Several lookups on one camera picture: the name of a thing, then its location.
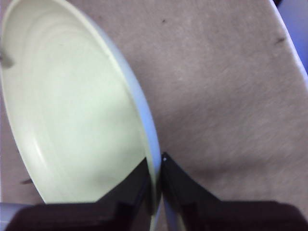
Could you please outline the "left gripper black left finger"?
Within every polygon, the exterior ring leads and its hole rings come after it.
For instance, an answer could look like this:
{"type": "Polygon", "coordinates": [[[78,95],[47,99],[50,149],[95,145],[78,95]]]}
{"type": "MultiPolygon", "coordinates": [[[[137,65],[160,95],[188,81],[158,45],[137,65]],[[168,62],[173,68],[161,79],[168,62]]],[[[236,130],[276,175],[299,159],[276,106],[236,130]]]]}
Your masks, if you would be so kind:
{"type": "Polygon", "coordinates": [[[8,231],[148,231],[151,179],[143,159],[105,196],[93,203],[40,204],[19,210],[8,231]]]}

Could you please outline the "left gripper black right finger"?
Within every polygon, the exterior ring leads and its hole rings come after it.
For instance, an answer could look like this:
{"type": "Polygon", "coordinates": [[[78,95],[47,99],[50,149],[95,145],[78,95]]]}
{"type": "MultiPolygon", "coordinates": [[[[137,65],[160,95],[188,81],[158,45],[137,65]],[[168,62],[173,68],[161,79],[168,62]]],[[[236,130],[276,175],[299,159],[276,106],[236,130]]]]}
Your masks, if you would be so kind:
{"type": "Polygon", "coordinates": [[[224,201],[162,154],[162,192],[168,227],[185,231],[306,231],[308,221],[294,205],[276,201],[224,201]]]}

